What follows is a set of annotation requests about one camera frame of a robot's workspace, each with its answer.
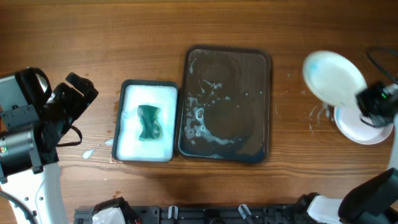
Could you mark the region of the white plate blue stain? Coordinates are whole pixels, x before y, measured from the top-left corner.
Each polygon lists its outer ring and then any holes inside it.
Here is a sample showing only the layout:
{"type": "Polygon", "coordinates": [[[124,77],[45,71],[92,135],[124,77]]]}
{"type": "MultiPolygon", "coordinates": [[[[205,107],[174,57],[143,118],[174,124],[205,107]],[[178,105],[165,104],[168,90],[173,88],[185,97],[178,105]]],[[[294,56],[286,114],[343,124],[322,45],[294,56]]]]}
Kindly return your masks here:
{"type": "Polygon", "coordinates": [[[361,121],[362,113],[358,108],[335,107],[334,120],[337,128],[351,141],[372,145],[383,142],[391,134],[393,124],[374,128],[361,121]]]}

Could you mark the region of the white plate top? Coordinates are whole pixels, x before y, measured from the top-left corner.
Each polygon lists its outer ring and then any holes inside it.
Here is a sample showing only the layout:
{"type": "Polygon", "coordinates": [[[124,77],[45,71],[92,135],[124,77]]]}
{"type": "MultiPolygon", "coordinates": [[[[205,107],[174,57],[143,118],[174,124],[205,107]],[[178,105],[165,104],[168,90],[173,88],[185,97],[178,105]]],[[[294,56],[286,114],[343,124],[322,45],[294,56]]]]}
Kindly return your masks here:
{"type": "Polygon", "coordinates": [[[308,89],[331,106],[357,107],[356,95],[368,87],[352,62],[330,51],[310,53],[303,62],[302,73],[308,89]]]}

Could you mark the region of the green scrubbing sponge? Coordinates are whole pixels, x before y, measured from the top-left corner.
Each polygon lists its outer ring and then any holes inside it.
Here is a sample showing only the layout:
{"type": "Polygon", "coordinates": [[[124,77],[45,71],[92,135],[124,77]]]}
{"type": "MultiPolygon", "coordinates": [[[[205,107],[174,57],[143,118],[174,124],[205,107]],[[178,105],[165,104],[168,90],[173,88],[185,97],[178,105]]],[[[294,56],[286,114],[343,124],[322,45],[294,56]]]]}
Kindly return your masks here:
{"type": "Polygon", "coordinates": [[[137,114],[141,124],[140,141],[156,141],[162,137],[162,127],[159,123],[160,108],[151,105],[139,105],[137,114]]]}

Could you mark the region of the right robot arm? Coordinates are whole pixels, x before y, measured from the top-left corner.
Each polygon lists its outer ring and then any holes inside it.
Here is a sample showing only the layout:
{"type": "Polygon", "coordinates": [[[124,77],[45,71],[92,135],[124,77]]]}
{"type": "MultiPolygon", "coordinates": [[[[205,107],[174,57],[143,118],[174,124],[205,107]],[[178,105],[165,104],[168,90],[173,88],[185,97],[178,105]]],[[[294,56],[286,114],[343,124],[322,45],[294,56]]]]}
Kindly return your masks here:
{"type": "Polygon", "coordinates": [[[387,170],[355,187],[344,198],[316,192],[303,195],[294,211],[309,223],[397,223],[397,82],[377,82],[354,92],[339,109],[356,110],[358,119],[373,128],[393,125],[394,142],[387,170]]]}

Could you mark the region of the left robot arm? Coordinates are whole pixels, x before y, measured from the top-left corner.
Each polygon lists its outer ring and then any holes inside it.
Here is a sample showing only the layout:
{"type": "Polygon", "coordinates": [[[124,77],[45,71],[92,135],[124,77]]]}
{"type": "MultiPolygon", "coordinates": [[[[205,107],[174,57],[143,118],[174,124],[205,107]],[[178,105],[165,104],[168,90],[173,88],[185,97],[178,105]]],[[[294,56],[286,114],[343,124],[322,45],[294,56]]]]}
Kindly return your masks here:
{"type": "Polygon", "coordinates": [[[55,88],[35,67],[1,77],[1,197],[18,223],[68,223],[57,148],[97,96],[75,73],[55,88]]]}

